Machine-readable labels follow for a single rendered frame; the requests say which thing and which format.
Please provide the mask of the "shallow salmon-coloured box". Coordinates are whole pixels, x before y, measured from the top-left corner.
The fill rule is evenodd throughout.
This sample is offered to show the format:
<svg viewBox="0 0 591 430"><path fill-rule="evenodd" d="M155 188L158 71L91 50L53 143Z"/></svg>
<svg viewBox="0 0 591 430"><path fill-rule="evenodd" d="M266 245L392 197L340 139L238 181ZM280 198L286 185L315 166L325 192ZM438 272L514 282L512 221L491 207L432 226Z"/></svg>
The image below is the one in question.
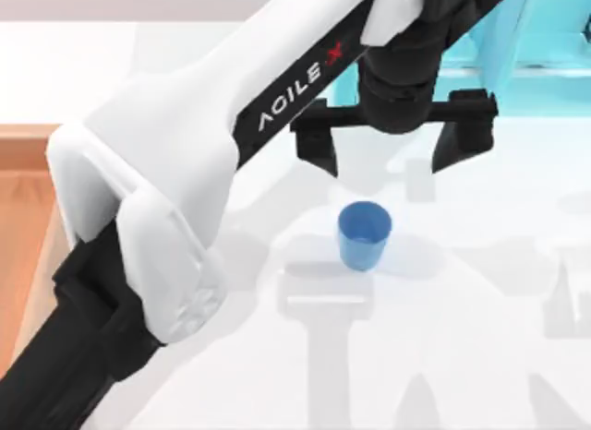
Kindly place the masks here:
<svg viewBox="0 0 591 430"><path fill-rule="evenodd" d="M55 307L68 252L45 159L56 129L0 123L0 378Z"/></svg>

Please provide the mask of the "blue cup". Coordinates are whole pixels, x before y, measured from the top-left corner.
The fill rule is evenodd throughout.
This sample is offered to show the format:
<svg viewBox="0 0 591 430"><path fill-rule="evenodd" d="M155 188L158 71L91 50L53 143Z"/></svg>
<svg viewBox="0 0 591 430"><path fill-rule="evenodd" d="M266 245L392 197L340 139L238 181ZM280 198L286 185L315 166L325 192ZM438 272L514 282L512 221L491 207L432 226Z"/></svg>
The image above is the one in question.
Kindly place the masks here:
<svg viewBox="0 0 591 430"><path fill-rule="evenodd" d="M350 269L368 271L380 261L392 232L392 216L373 201L345 206L337 220L339 252Z"/></svg>

